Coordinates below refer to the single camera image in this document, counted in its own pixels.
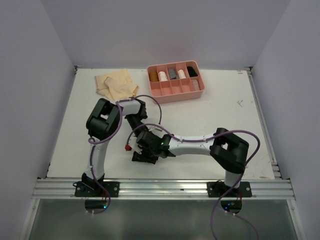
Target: beige cloth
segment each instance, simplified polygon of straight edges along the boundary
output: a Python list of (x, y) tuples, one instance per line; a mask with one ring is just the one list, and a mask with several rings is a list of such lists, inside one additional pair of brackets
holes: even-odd
[(138, 91), (127, 69), (95, 76), (95, 84), (96, 93), (114, 101), (134, 97)]

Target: black mounting plate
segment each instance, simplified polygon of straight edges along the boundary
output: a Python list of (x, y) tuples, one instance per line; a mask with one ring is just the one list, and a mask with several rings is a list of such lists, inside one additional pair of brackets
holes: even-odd
[[(117, 198), (119, 196), (120, 182), (101, 181), (100, 184), (109, 192), (111, 198)], [(94, 198), (103, 196), (103, 190), (100, 187), (94, 190), (82, 181), (75, 182), (73, 186), (75, 187), (75, 197)]]
[[(206, 189), (207, 189), (209, 198), (219, 198), (222, 194), (224, 194), (229, 189), (229, 187), (226, 186), (223, 181), (209, 181), (206, 183)], [(248, 181), (240, 182), (240, 186), (238, 188), (234, 188), (225, 197), (237, 198), (239, 197), (240, 193), (242, 193), (243, 198), (252, 197), (250, 182)]]

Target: gray wall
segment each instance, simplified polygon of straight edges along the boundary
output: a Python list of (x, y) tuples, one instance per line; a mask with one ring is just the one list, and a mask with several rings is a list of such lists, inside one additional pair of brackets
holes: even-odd
[(0, 239), (18, 239), (45, 175), (73, 65), (38, 0), (0, 4)]
[(309, 239), (319, 239), (320, 2), (291, 0), (253, 68), (280, 170)]
[(253, 66), (290, 0), (42, 0), (74, 65)]

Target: pink organizer box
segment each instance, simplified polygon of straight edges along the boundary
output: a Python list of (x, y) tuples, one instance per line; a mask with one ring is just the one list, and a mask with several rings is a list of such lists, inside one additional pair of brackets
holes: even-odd
[[(187, 67), (193, 67), (198, 76), (190, 77)], [(174, 69), (177, 76), (178, 71), (183, 70), (186, 78), (170, 80), (168, 69)], [(195, 61), (180, 61), (161, 65), (152, 65), (147, 68), (151, 95), (160, 104), (171, 103), (183, 100), (198, 99), (205, 90), (205, 84), (200, 75), (198, 64)], [(165, 72), (168, 81), (150, 81), (150, 73)], [(191, 80), (197, 80), (200, 90), (195, 91)]]

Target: robotic arm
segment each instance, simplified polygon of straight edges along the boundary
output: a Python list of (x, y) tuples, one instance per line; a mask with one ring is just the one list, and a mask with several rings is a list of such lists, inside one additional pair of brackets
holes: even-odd
[[(131, 141), (126, 150), (133, 149), (132, 161), (146, 162), (155, 164), (159, 157), (175, 157), (184, 154), (207, 155), (213, 157), (224, 169), (224, 184), (231, 187), (245, 171), (245, 164), (249, 149), (249, 144), (235, 134), (224, 135), (209, 141), (188, 142), (178, 141), (169, 134), (163, 137), (155, 135), (146, 126), (141, 126), (142, 119), (146, 119), (145, 102), (133, 99), (120, 102), (122, 116), (128, 121), (132, 130), (134, 130), (135, 141)], [(96, 141), (101, 141), (111, 136), (117, 129), (120, 121), (120, 112), (117, 105), (101, 98), (94, 107), (91, 115), (86, 122), (88, 134)], [(177, 136), (175, 138), (183, 140), (208, 139), (228, 130), (217, 128), (215, 133), (205, 136)], [(94, 175), (99, 182), (104, 179), (104, 161), (109, 141), (97, 144), (92, 153), (92, 164), (87, 165), (82, 175), (81, 181), (90, 189), (96, 190), (97, 184), (92, 175), (91, 166)]]

